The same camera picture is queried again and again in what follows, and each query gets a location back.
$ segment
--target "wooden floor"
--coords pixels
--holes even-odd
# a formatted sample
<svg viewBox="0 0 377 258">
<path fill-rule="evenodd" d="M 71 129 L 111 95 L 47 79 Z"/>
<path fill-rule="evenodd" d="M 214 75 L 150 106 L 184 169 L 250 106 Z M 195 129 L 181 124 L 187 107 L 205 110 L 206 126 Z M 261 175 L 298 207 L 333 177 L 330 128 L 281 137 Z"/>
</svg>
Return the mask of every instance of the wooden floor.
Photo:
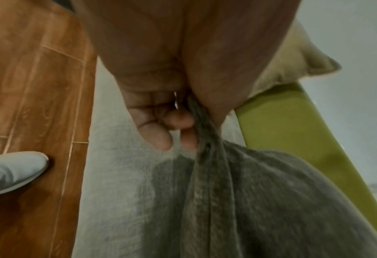
<svg viewBox="0 0 377 258">
<path fill-rule="evenodd" d="M 0 258 L 71 256 L 95 66 L 72 14 L 47 0 L 0 1 L 0 154 L 36 150 L 54 160 L 0 196 Z"/>
</svg>

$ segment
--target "white shoe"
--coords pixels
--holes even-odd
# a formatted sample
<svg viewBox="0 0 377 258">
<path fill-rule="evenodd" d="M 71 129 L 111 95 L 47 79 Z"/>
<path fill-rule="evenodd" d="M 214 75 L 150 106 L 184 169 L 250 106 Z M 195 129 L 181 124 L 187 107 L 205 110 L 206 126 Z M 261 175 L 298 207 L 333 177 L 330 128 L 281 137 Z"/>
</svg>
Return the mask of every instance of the white shoe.
<svg viewBox="0 0 377 258">
<path fill-rule="evenodd" d="M 13 191 L 36 179 L 48 167 L 49 158 L 35 151 L 0 155 L 0 194 Z"/>
</svg>

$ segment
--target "tan throw pillow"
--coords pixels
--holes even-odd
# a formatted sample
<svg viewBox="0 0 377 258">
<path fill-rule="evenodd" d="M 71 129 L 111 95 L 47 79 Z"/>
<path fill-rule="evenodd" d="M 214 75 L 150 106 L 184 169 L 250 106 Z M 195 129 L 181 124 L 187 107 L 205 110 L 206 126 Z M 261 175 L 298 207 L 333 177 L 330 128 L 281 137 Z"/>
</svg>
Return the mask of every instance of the tan throw pillow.
<svg viewBox="0 0 377 258">
<path fill-rule="evenodd" d="M 339 63 L 320 51 L 295 20 L 282 45 L 255 82 L 249 98 L 273 86 L 296 82 L 303 77 L 331 74 L 341 69 Z"/>
</svg>

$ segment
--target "human hand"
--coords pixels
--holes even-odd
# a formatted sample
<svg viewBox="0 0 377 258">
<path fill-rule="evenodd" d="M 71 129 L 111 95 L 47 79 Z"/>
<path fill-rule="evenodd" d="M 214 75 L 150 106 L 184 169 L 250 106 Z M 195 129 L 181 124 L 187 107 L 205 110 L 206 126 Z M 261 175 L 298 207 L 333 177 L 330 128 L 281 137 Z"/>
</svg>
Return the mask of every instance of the human hand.
<svg viewBox="0 0 377 258">
<path fill-rule="evenodd" d="M 175 108 L 192 90 L 220 127 L 248 97 L 300 0 L 73 0 L 140 135 L 168 150 L 170 130 L 197 146 L 194 121 Z"/>
</svg>

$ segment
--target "green cushion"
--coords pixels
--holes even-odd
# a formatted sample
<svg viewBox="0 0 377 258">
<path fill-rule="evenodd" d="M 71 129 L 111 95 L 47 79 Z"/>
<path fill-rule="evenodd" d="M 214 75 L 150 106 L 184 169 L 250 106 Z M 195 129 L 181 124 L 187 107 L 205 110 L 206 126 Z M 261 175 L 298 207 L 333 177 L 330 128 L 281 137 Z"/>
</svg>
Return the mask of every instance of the green cushion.
<svg viewBox="0 0 377 258">
<path fill-rule="evenodd" d="M 275 87 L 236 114 L 248 147 L 303 158 L 332 180 L 377 230 L 377 202 L 300 85 Z"/>
</svg>

